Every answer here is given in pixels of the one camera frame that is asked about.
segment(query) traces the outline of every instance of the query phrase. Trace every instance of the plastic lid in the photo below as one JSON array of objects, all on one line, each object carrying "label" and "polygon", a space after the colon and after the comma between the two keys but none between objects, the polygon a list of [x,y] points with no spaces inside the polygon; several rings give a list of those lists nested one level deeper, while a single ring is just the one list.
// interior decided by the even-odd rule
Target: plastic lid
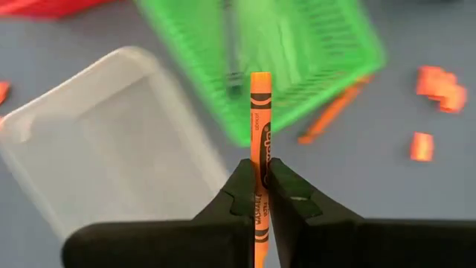
[{"label": "plastic lid", "polygon": [[227,172],[172,75],[121,48],[7,115],[1,152],[54,231],[189,219]]}]

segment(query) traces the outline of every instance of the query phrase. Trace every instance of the orange crayon fragment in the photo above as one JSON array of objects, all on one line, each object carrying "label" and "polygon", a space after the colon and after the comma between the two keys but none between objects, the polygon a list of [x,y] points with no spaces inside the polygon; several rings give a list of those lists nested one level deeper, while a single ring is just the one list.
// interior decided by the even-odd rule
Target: orange crayon fragment
[{"label": "orange crayon fragment", "polygon": [[337,118],[337,116],[349,105],[362,88],[368,84],[373,77],[367,76],[359,79],[357,83],[349,86],[345,91],[337,97],[329,107],[324,111],[322,116],[297,140],[300,144],[310,144],[315,138],[324,132],[324,130]]},{"label": "orange crayon fragment", "polygon": [[414,133],[411,144],[410,158],[414,161],[431,162],[433,160],[433,136],[427,133]]}]

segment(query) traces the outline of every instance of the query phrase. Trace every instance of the green basket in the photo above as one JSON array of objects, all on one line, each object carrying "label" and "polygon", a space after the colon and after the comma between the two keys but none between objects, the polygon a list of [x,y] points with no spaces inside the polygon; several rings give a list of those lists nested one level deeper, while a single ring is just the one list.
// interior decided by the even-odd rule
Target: green basket
[{"label": "green basket", "polygon": [[[229,136],[250,142],[249,74],[273,75],[273,132],[385,61],[356,0],[138,0]],[[227,25],[232,14],[236,33]],[[235,63],[230,38],[238,44]],[[236,64],[241,93],[230,94]]]}]

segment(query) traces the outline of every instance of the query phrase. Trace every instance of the orange crayon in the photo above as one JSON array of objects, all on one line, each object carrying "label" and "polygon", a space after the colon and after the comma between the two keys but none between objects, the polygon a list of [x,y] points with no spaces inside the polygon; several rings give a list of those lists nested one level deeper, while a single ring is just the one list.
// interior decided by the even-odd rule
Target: orange crayon
[{"label": "orange crayon", "polygon": [[251,162],[254,166],[254,267],[268,252],[268,166],[271,160],[271,73],[251,73]]}]

